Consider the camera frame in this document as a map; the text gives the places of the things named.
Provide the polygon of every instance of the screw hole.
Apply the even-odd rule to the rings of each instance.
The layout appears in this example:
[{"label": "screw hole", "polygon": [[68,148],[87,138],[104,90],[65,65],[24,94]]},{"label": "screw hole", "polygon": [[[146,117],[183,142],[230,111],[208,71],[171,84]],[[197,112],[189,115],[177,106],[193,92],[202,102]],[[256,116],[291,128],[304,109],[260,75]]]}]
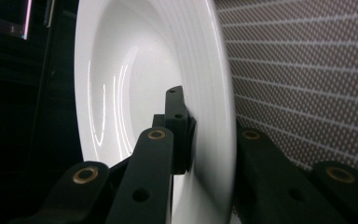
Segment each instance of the screw hole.
[{"label": "screw hole", "polygon": [[155,130],[155,131],[149,132],[147,136],[151,139],[159,140],[159,139],[165,137],[165,132],[160,131],[160,130]]},{"label": "screw hole", "polygon": [[89,166],[78,170],[73,176],[73,181],[77,184],[87,184],[97,176],[98,167]]},{"label": "screw hole", "polygon": [[289,196],[300,203],[303,203],[306,201],[304,197],[304,193],[300,189],[289,189]]},{"label": "screw hole", "polygon": [[336,181],[351,184],[355,181],[354,176],[348,171],[338,167],[327,167],[327,174]]},{"label": "screw hole", "polygon": [[149,199],[149,197],[150,197],[150,194],[149,194],[149,192],[147,192],[146,189],[137,189],[132,194],[133,200],[136,201],[137,203],[143,203],[143,202],[147,201],[147,199]]},{"label": "screw hole", "polygon": [[242,136],[250,140],[257,140],[260,138],[260,134],[253,131],[245,131],[242,133]]}]

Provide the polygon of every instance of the black plastic part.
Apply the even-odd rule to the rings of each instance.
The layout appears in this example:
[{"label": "black plastic part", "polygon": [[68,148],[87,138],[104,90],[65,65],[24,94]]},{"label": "black plastic part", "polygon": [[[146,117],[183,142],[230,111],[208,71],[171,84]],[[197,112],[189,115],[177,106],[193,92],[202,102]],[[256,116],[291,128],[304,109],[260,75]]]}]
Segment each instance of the black plastic part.
[{"label": "black plastic part", "polygon": [[109,169],[109,181],[110,185],[112,186],[113,197],[115,197],[117,194],[118,188],[120,187],[121,180],[126,173],[130,159],[131,157],[128,157],[124,161],[119,162]]},{"label": "black plastic part", "polygon": [[186,152],[186,169],[190,171],[191,164],[193,164],[194,151],[191,149],[193,146],[194,132],[196,131],[197,121],[190,117],[188,120],[188,135],[186,139],[187,152]]},{"label": "black plastic part", "polygon": [[313,166],[310,181],[350,223],[358,223],[358,171],[336,161]]},{"label": "black plastic part", "polygon": [[156,114],[153,117],[153,128],[156,127],[165,127],[165,115]]},{"label": "black plastic part", "polygon": [[175,136],[173,174],[183,175],[190,165],[191,143],[189,141],[192,136],[189,136],[189,133],[192,131],[189,130],[190,116],[186,109],[182,86],[167,90],[165,97],[165,127]]},{"label": "black plastic part", "polygon": [[[92,167],[98,174],[88,183],[74,181],[77,171]],[[89,173],[80,174],[82,178]],[[112,192],[108,183],[109,169],[100,162],[86,161],[70,168],[53,187],[42,208],[32,217],[18,218],[11,224],[100,223],[109,211]]]},{"label": "black plastic part", "polygon": [[105,223],[171,223],[172,156],[170,130],[143,131]]},{"label": "black plastic part", "polygon": [[235,207],[242,223],[347,223],[263,133],[238,129]]}]

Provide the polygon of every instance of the glossy ceramic surface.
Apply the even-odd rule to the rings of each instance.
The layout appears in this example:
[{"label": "glossy ceramic surface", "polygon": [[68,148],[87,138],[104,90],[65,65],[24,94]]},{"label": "glossy ceramic surface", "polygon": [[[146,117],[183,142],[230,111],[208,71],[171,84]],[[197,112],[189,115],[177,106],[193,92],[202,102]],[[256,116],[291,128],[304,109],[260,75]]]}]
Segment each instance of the glossy ceramic surface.
[{"label": "glossy ceramic surface", "polygon": [[174,180],[172,223],[228,221],[235,118],[227,56],[209,0],[83,0],[76,26],[76,111],[85,161],[113,166],[182,85],[198,121],[193,167]]}]

